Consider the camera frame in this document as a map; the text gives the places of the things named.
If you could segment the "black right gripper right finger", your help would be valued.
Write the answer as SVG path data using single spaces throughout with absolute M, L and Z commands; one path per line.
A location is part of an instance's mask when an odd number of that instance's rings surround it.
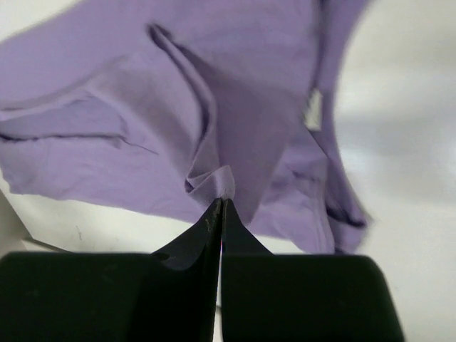
M 368 256 L 273 254 L 242 224 L 222 219 L 225 341 L 403 341 L 387 281 Z

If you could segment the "purple t-shirt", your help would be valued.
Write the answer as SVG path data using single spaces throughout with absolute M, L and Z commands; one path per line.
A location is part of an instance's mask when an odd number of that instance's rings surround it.
M 368 226 L 334 95 L 366 1 L 82 1 L 1 44 L 10 190 L 248 229 L 317 254 Z

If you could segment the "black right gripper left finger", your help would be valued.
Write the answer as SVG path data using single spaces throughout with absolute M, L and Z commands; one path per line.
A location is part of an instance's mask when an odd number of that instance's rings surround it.
M 222 201 L 151 254 L 12 252 L 3 341 L 211 341 Z

